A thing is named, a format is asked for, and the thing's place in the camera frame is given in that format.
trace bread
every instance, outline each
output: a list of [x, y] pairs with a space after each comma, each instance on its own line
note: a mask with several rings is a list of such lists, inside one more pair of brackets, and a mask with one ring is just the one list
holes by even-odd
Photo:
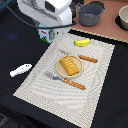
[[70, 56], [66, 56], [60, 59], [60, 63], [62, 64], [62, 66], [64, 67], [69, 76], [79, 73], [79, 68]]

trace woven placemat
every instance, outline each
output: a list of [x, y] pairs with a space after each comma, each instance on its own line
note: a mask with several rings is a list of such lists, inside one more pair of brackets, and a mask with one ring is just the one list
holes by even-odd
[[[14, 96], [81, 128], [90, 128], [114, 45], [93, 39], [86, 47], [74, 45], [75, 40], [83, 39], [86, 38], [69, 33], [59, 34]], [[86, 90], [51, 80], [44, 75], [45, 71], [57, 74], [55, 65], [63, 56], [57, 49], [98, 59], [98, 63], [82, 60], [84, 71], [80, 77], [73, 79], [75, 82], [84, 84]]]

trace white toy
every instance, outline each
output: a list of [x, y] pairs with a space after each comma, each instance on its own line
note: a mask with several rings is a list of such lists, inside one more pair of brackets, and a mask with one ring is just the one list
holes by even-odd
[[[22, 13], [48, 26], [72, 24], [70, 4], [72, 0], [17, 0]], [[62, 34], [69, 32], [71, 27], [56, 28]]]
[[21, 65], [20, 67], [18, 67], [16, 70], [14, 71], [11, 71], [10, 72], [10, 75], [11, 77], [14, 77], [18, 74], [22, 74], [24, 72], [27, 72], [30, 68], [32, 67], [31, 64], [24, 64], [24, 65]]

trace black table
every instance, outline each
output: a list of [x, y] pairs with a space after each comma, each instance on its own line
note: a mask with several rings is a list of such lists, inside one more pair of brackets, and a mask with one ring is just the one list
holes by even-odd
[[[24, 20], [34, 24], [17, 6], [13, 10]], [[0, 19], [4, 21], [0, 24], [0, 112], [8, 114], [9, 110], [13, 110], [51, 128], [78, 128], [13, 96], [32, 69], [14, 78], [10, 77], [10, 71], [24, 63], [30, 63], [34, 68], [50, 44], [40, 40], [36, 29], [24, 25], [10, 12]], [[115, 45], [91, 128], [127, 128], [128, 44], [73, 30], [70, 33]]]

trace table surface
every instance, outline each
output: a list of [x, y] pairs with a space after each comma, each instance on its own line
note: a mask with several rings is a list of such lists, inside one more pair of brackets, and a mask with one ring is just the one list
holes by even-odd
[[[91, 1], [92, 0], [84, 0], [84, 5], [89, 4]], [[115, 22], [116, 17], [119, 15], [119, 10], [123, 6], [128, 5], [128, 3], [114, 1], [102, 2], [106, 7], [106, 11], [101, 14], [100, 21], [97, 25], [92, 27], [81, 25], [79, 23], [78, 9], [76, 9], [76, 17], [74, 20], [77, 25], [73, 26], [72, 29], [128, 43], [128, 31], [121, 29]]]
[[[19, 11], [18, 6], [13, 10], [25, 21], [33, 23]], [[36, 29], [24, 25], [11, 13], [0, 18], [4, 21], [0, 24], [0, 104], [52, 128], [78, 128], [13, 96], [32, 69], [14, 78], [10, 77], [10, 71], [25, 63], [32, 64], [34, 68], [49, 44], [39, 39]], [[128, 44], [73, 30], [70, 33], [115, 45], [91, 128], [127, 128]]]

